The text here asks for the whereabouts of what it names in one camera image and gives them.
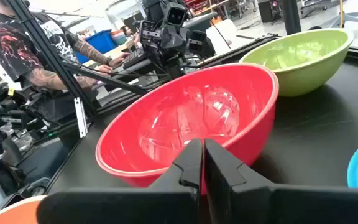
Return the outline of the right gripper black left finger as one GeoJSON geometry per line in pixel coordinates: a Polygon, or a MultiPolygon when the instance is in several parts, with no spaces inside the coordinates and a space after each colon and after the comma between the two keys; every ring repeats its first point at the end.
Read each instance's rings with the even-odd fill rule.
{"type": "Polygon", "coordinates": [[[197,224],[203,142],[190,141],[146,188],[72,189],[39,203],[38,224],[197,224]]]}

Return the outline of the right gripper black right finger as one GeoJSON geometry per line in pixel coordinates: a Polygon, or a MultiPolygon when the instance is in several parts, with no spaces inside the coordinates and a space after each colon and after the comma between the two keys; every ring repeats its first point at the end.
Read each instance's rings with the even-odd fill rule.
{"type": "Polygon", "coordinates": [[[358,189],[276,184],[212,139],[204,177],[217,224],[358,224],[358,189]]]}

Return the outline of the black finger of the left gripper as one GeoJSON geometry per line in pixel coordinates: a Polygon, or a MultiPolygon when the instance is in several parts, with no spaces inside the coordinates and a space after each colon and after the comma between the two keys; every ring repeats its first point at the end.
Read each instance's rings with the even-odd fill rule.
{"type": "Polygon", "coordinates": [[[193,30],[188,39],[188,50],[193,54],[207,55],[208,45],[206,44],[207,35],[205,32],[193,30]]]}
{"type": "Polygon", "coordinates": [[[141,21],[139,41],[143,47],[160,47],[160,23],[146,20],[141,21]]]}

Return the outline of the red plastic bowl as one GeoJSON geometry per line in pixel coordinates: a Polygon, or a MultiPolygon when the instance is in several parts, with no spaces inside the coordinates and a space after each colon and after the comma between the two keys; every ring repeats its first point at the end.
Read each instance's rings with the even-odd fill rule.
{"type": "Polygon", "coordinates": [[[98,140],[96,161],[135,187],[158,179],[193,139],[213,139],[252,165],[272,131],[278,92],[273,71],[252,63],[189,73],[115,117],[98,140]]]}

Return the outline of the stack of coloured containers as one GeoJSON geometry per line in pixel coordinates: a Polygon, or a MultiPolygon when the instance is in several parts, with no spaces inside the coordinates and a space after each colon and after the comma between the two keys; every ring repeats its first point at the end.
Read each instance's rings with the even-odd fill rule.
{"type": "Polygon", "coordinates": [[[122,30],[112,30],[110,36],[116,45],[125,44],[127,41],[126,35],[122,30]]]}

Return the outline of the black keyboard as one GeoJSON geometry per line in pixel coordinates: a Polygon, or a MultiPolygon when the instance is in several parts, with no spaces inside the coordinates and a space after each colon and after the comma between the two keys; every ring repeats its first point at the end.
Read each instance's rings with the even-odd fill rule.
{"type": "Polygon", "coordinates": [[[130,53],[129,56],[127,56],[124,61],[122,62],[122,68],[126,70],[127,68],[145,60],[148,59],[149,53],[146,52],[142,48],[136,48],[134,51],[130,53]]]}

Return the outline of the person's hand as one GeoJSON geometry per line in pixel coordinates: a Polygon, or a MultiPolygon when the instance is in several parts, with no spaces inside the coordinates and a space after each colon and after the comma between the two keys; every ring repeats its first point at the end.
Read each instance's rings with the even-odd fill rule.
{"type": "Polygon", "coordinates": [[[94,68],[98,73],[110,77],[112,72],[114,71],[110,66],[107,65],[99,65],[94,68]]]}
{"type": "Polygon", "coordinates": [[[124,52],[122,53],[120,56],[116,57],[116,58],[112,58],[109,62],[108,62],[108,66],[110,66],[111,68],[116,68],[119,67],[123,61],[125,61],[125,59],[131,56],[130,53],[124,52]]]}

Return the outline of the blue plastic bin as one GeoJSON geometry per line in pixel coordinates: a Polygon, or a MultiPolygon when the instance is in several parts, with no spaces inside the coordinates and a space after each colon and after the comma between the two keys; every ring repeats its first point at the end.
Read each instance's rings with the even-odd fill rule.
{"type": "Polygon", "coordinates": [[[117,43],[111,37],[111,29],[102,30],[94,35],[86,38],[79,37],[79,40],[84,40],[101,53],[109,52],[117,47],[117,43]]]}

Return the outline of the black cabinet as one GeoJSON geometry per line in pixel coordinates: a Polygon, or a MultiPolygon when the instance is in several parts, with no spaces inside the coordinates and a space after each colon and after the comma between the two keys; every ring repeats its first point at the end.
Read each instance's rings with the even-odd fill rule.
{"type": "Polygon", "coordinates": [[[282,17],[278,0],[257,0],[257,4],[263,23],[274,23],[282,17]]]}

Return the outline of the green plastic bowl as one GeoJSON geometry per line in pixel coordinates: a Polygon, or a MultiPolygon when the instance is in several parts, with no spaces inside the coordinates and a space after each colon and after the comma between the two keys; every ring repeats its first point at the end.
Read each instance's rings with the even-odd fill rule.
{"type": "Polygon", "coordinates": [[[353,40],[352,32],[340,28],[308,30],[263,44],[240,63],[273,71],[280,96],[301,96],[323,86],[338,71],[353,40]]]}

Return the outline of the person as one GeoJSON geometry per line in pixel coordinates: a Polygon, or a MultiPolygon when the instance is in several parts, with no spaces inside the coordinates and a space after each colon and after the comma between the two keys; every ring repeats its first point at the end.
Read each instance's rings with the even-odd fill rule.
{"type": "MultiPolygon", "coordinates": [[[[99,65],[108,65],[111,58],[79,40],[58,21],[38,12],[33,15],[50,45],[65,59],[75,62],[75,54],[79,52],[99,65]]],[[[0,65],[14,82],[29,88],[31,93],[46,94],[46,99],[36,104],[46,119],[59,123],[75,119],[72,95],[50,68],[45,55],[35,46],[7,0],[0,0],[0,65]]]]}

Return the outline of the orange plastic bowl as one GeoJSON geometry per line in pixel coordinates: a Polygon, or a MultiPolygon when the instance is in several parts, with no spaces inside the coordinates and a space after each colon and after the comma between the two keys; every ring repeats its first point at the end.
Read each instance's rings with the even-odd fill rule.
{"type": "Polygon", "coordinates": [[[37,208],[45,197],[30,197],[0,210],[0,224],[38,224],[37,208]]]}

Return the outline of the office chair base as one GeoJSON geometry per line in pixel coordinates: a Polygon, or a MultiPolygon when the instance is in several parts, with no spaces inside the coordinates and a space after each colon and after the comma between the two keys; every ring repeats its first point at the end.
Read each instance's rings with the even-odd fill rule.
{"type": "MultiPolygon", "coordinates": [[[[344,26],[346,22],[358,22],[358,12],[344,12],[344,26]]],[[[339,14],[333,19],[328,21],[329,27],[338,27],[339,28],[339,14]]]]}

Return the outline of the black frame crossbar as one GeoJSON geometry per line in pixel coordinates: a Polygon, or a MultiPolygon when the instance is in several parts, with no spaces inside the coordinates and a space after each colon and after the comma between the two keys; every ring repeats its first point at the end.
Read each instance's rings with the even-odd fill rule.
{"type": "Polygon", "coordinates": [[[97,81],[105,82],[108,85],[112,85],[116,88],[121,88],[123,90],[127,90],[129,92],[136,93],[138,95],[145,95],[147,93],[147,90],[144,90],[143,88],[141,88],[139,86],[130,85],[130,84],[120,81],[116,78],[111,78],[108,76],[101,75],[100,73],[92,71],[88,68],[81,68],[80,66],[70,64],[67,62],[63,62],[63,67],[65,69],[69,70],[70,72],[79,73],[80,75],[84,75],[86,77],[95,79],[97,81]]]}

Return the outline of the black round post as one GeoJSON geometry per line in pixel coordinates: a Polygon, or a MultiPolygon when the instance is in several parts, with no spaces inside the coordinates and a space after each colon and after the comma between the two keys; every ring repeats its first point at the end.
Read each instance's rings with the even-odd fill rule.
{"type": "Polygon", "coordinates": [[[287,35],[301,32],[296,0],[283,0],[284,24],[287,35]]]}

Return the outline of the black aluminium frame post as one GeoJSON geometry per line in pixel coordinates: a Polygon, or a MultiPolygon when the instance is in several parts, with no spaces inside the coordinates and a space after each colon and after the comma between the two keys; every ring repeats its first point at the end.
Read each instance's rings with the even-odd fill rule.
{"type": "Polygon", "coordinates": [[[93,72],[88,72],[70,62],[65,61],[59,56],[58,52],[50,45],[50,41],[38,25],[35,17],[22,2],[22,0],[7,0],[8,5],[15,12],[18,20],[23,24],[35,46],[45,55],[47,63],[57,73],[68,91],[75,97],[79,98],[84,106],[86,117],[91,119],[98,115],[97,109],[83,91],[74,74],[80,77],[88,77],[93,72]]]}

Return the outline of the white metal bracket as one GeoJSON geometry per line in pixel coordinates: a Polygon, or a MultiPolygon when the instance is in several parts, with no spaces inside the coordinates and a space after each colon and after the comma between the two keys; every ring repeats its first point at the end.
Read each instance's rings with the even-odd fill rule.
{"type": "Polygon", "coordinates": [[[78,123],[78,130],[80,138],[83,138],[88,133],[88,125],[86,122],[86,115],[83,107],[83,103],[79,97],[74,99],[75,110],[76,110],[76,117],[78,123]]]}

